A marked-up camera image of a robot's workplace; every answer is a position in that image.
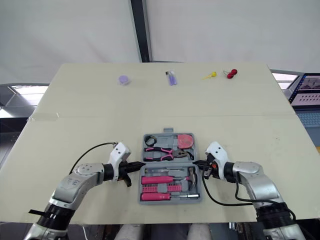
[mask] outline white curtain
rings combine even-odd
[[[0,84],[50,83],[64,63],[139,62],[130,0],[0,0]]]
[[[320,72],[319,0],[147,0],[154,61]]]

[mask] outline beige table surface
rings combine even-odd
[[[238,69],[227,79],[223,70]],[[169,86],[165,71],[178,85]],[[215,78],[201,80],[212,71]],[[132,82],[117,84],[120,75]],[[143,135],[164,127],[195,135],[199,159],[218,141],[231,161],[254,161],[276,183],[298,219],[320,216],[320,157],[268,67],[260,63],[66,64],[0,169],[0,221],[34,222],[29,209],[43,211],[75,160],[90,147],[122,141],[141,160]],[[111,147],[86,155],[81,163],[106,163]],[[202,189],[197,204],[138,204],[139,173],[124,182],[90,190],[72,218],[81,224],[255,221],[252,206],[224,207]],[[236,186],[213,179],[211,194],[226,203]],[[248,197],[241,187],[240,194]]]

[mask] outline hammer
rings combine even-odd
[[[194,167],[188,168],[189,176],[143,176],[141,184],[169,184],[174,180],[187,180],[191,182],[190,189],[192,189],[197,183],[197,175]]]

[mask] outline purple marker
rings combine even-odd
[[[169,78],[170,86],[177,84],[177,79],[176,79],[175,73],[174,73],[173,71],[166,71],[165,74],[166,74],[166,75],[168,76],[168,78]]]

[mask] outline hammer head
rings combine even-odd
[[[191,182],[190,189],[194,188],[197,183],[197,175],[194,167],[189,167],[189,181]]]

